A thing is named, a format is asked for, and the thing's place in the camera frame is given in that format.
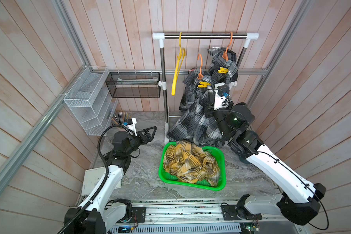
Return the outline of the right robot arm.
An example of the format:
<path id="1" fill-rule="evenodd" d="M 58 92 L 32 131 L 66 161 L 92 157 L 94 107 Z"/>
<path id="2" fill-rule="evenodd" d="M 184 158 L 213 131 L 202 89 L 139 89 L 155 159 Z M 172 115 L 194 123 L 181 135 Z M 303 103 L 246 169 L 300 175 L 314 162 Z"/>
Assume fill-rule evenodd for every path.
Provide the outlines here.
<path id="1" fill-rule="evenodd" d="M 259 168 L 282 190 L 274 196 L 243 195 L 235 206 L 238 218 L 274 214 L 304 226 L 325 208 L 321 202 L 325 186 L 301 177 L 278 158 L 256 132 L 247 129 L 254 116 L 245 103 L 233 105 L 227 98 L 217 99 L 208 103 L 204 114 L 214 117 L 223 141 L 240 159 Z"/>

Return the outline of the yellow plastic hanger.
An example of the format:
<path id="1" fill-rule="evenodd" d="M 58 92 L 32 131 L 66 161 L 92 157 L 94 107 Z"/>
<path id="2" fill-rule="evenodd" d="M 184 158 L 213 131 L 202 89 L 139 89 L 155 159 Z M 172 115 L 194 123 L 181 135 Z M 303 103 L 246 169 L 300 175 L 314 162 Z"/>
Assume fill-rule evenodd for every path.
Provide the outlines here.
<path id="1" fill-rule="evenodd" d="M 181 37 L 182 37 L 182 32 L 179 33 L 179 54 L 177 56 L 177 61 L 176 61 L 176 67 L 175 67 L 175 72 L 174 72 L 174 77 L 173 77 L 173 82 L 172 82 L 172 89 L 171 89 L 171 95 L 175 95 L 176 93 L 176 85 L 177 85 L 177 79 L 179 76 L 180 69 L 182 67 L 182 63 L 184 58 L 186 57 L 186 49 L 182 47 L 181 45 Z"/>

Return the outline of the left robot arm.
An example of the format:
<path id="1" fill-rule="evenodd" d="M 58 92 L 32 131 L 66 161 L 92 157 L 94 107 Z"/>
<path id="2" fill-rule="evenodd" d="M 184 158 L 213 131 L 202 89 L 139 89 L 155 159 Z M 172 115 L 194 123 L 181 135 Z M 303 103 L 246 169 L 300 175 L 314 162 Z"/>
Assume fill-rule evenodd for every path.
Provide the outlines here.
<path id="1" fill-rule="evenodd" d="M 130 200 L 110 196 L 134 159 L 132 153 L 153 141 L 157 127 L 138 132 L 133 124 L 118 128 L 111 140 L 113 149 L 105 155 L 98 152 L 105 172 L 87 198 L 77 208 L 69 208 L 60 234 L 109 234 L 116 224 L 119 233 L 129 233 L 145 220 L 145 208 L 133 208 Z"/>

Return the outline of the yellow plaid shirt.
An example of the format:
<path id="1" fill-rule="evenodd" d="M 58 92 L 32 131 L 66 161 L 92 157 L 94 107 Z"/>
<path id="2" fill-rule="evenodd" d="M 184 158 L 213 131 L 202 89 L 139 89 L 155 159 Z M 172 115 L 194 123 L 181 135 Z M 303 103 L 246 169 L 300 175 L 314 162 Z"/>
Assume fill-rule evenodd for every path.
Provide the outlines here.
<path id="1" fill-rule="evenodd" d="M 206 181 L 210 186 L 216 187 L 220 179 L 216 157 L 186 140 L 168 146 L 163 156 L 162 168 L 183 183 Z"/>

